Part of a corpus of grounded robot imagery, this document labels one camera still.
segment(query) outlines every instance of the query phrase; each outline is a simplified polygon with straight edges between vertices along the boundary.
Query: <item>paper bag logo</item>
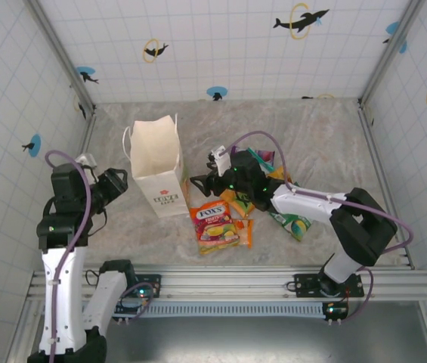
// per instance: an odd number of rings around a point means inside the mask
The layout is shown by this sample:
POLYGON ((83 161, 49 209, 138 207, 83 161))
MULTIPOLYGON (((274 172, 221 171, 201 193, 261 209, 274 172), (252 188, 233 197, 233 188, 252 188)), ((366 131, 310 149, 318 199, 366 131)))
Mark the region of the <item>paper bag logo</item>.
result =
POLYGON ((169 193, 169 191, 162 190, 159 192, 162 196, 161 197, 157 197, 157 198, 153 198, 155 203, 161 203, 161 205, 164 204, 170 204, 170 203, 174 203, 175 199, 178 199, 178 195, 177 194, 172 194, 172 195, 167 195, 169 193))
POLYGON ((217 206, 215 208, 200 210, 196 214, 196 219, 205 219, 208 217, 218 216, 220 214, 223 214, 226 212, 226 209, 224 206, 217 206))

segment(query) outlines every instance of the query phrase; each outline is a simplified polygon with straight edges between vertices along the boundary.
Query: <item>white tiled wall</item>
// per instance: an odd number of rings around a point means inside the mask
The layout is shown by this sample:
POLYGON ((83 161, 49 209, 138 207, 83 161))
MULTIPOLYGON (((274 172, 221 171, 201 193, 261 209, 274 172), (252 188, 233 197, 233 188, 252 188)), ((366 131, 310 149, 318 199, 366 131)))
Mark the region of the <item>white tiled wall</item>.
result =
POLYGON ((22 0, 0 0, 0 361, 39 260, 36 225, 51 197, 43 156, 77 153, 85 121, 73 90, 22 0), (36 158, 22 144, 39 133, 36 158))
POLYGON ((427 2, 407 44, 370 106, 395 203, 416 233, 409 250, 417 267, 427 268, 427 2))
POLYGON ((98 103, 211 99, 212 86, 228 89, 224 99, 359 97, 390 38, 386 27, 408 0, 308 0, 309 10, 299 5, 293 21, 329 12, 294 40, 273 26, 276 18, 288 23, 298 3, 42 1, 73 63, 95 69, 99 84, 85 85, 98 103), (149 64, 143 49, 150 39, 168 48, 149 64))

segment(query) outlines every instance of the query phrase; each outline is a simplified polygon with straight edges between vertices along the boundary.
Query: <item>gray stone floor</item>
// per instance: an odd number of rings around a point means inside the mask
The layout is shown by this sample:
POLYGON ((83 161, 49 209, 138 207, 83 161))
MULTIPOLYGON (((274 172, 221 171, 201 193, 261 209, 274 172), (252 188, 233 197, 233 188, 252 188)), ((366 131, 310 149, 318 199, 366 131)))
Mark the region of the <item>gray stone floor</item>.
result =
MULTIPOLYGON (((136 119, 154 120, 175 113, 191 176, 208 172, 207 155, 215 146, 228 146, 247 132, 265 130, 282 145, 289 173, 301 186, 332 192, 361 187, 384 206, 357 104, 351 99, 101 105, 89 147, 100 172, 114 167, 130 173, 121 142, 126 126, 136 119)), ((240 146, 274 150, 270 140, 258 135, 240 146)), ((89 241, 89 262, 127 258, 141 264, 322 265, 340 248, 328 225, 315 222, 299 243, 267 213, 255 210, 250 215, 255 220, 251 250, 234 247, 201 256, 190 217, 158 219, 130 176, 128 182, 128 191, 107 207, 106 228, 89 241)), ((193 185, 190 195, 192 206, 207 201, 193 185)), ((102 222, 102 216, 94 217, 95 228, 102 222)), ((379 264, 396 265, 399 261, 399 253, 392 253, 382 256, 379 264)))

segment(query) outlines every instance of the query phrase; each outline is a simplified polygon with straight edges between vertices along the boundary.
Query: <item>purple cable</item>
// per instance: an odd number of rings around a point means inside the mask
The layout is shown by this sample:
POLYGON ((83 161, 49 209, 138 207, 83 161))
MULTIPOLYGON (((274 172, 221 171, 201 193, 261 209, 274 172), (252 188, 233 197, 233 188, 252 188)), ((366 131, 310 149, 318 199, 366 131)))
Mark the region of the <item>purple cable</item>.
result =
MULTIPOLYGON (((267 136, 269 139, 271 139, 274 142, 275 147, 279 151, 280 159, 282 159, 283 180, 285 182, 285 185, 286 185, 287 189, 289 189, 290 191, 293 192, 292 185, 287 180, 288 179, 288 174, 287 174, 286 159, 285 159, 285 157, 283 155, 282 148, 280 147, 278 141, 274 138, 274 136, 270 135, 269 133, 267 133, 265 131, 260 131, 259 130, 259 131, 252 131, 252 132, 246 133, 244 136, 238 138, 236 141, 233 142, 232 145, 230 145, 224 151, 222 151, 220 153, 220 156, 226 154, 229 150, 232 149, 233 146, 235 146, 236 144, 238 144, 243 139, 248 138, 251 135, 257 135, 257 134, 265 135, 265 136, 267 136)), ((313 198, 317 198, 317 199, 321 199, 321 200, 329 200, 326 195, 318 194, 318 193, 313 193, 311 191, 300 191, 300 190, 296 190, 295 192, 297 194, 300 194, 300 195, 305 195, 306 197, 313 197, 313 198)), ((391 220, 391 221, 393 221, 395 223, 398 223, 401 227, 403 227, 404 229, 407 230, 407 232, 408 232, 408 238, 405 241, 401 242, 400 244, 396 244, 393 247, 386 248, 382 252, 382 254, 385 254, 385 253, 397 250, 398 248, 405 247, 405 246, 407 246, 408 244, 410 244, 413 241, 413 238, 414 238, 413 229, 411 229, 411 227, 407 223, 401 221, 400 219, 398 219, 398 218, 396 218, 394 216, 389 215, 388 213, 383 212, 382 210, 379 210, 379 209, 376 209, 376 208, 372 208, 371 206, 364 206, 364 205, 359 204, 359 203, 349 202, 347 200, 341 200, 341 199, 337 199, 337 198, 330 198, 330 201, 332 201, 334 203, 342 204, 344 206, 351 206, 351 207, 354 207, 354 208, 366 210, 367 212, 370 212, 370 213, 373 213, 373 214, 377 214, 378 216, 381 216, 381 217, 389 219, 389 220, 391 220)), ((364 308, 366 307, 368 301, 370 300, 371 294, 373 292, 373 285, 374 285, 374 276, 373 276, 373 273, 367 267, 361 267, 358 271, 361 271, 361 270, 368 271, 369 274, 370 274, 370 276, 371 276, 370 289, 369 289, 369 291, 368 291, 368 293, 366 295, 366 299, 363 301, 363 303, 361 304, 361 306, 359 307, 359 309, 356 310, 353 314, 349 315, 346 319, 344 319, 344 321, 349 321, 354 316, 356 316, 360 312, 362 312, 364 310, 364 308)))
POLYGON ((150 298, 147 300, 147 302, 146 302, 146 305, 145 306, 143 306, 143 308, 139 311, 139 313, 137 313, 134 317, 133 317, 133 319, 131 319, 132 321, 134 321, 134 320, 138 320, 139 319, 139 317, 141 316, 141 315, 143 315, 149 308, 150 308, 150 305, 151 305, 151 302, 153 301, 153 296, 154 296, 154 287, 153 287, 153 285, 152 284, 150 284, 149 282, 140 282, 139 284, 136 284, 135 286, 133 286, 133 287, 130 287, 130 288, 128 288, 125 292, 123 292, 122 293, 122 295, 121 295, 121 297, 124 297, 124 296, 126 296, 128 293, 130 293, 130 292, 132 292, 132 291, 134 291, 134 290, 136 290, 138 287, 141 287, 141 286, 148 286, 149 288, 150 288, 150 291, 151 291, 151 293, 152 293, 152 295, 150 296, 150 298))
MULTIPOLYGON (((70 243, 67 245, 67 248, 65 252, 63 253, 62 257, 60 258, 60 261, 57 265, 57 268, 55 269, 54 273, 54 281, 58 281, 60 277, 60 271, 63 268, 63 265, 65 264, 65 261, 70 253, 70 251, 74 248, 74 246, 77 243, 77 240, 79 239, 80 235, 84 231, 85 225, 87 223, 89 214, 91 212, 91 189, 89 187, 89 182, 87 180, 87 176, 85 176, 84 170, 82 167, 69 155, 63 153, 59 150, 50 150, 45 154, 45 162, 51 167, 54 168, 54 164, 51 163, 49 160, 50 156, 56 154, 64 159, 66 159, 69 163, 71 163, 78 171, 80 176, 82 177, 82 181, 84 182, 85 187, 85 211, 84 216, 82 217, 82 221, 79 225, 79 228, 77 228, 76 234, 74 234, 74 237, 70 241, 70 243)), ((50 355, 48 358, 48 363, 54 363, 55 359, 55 349, 57 348, 57 344, 55 343, 55 340, 57 339, 57 289, 58 285, 52 285, 52 313, 51 313, 51 333, 52 333, 52 340, 54 341, 51 344, 50 347, 50 355)))

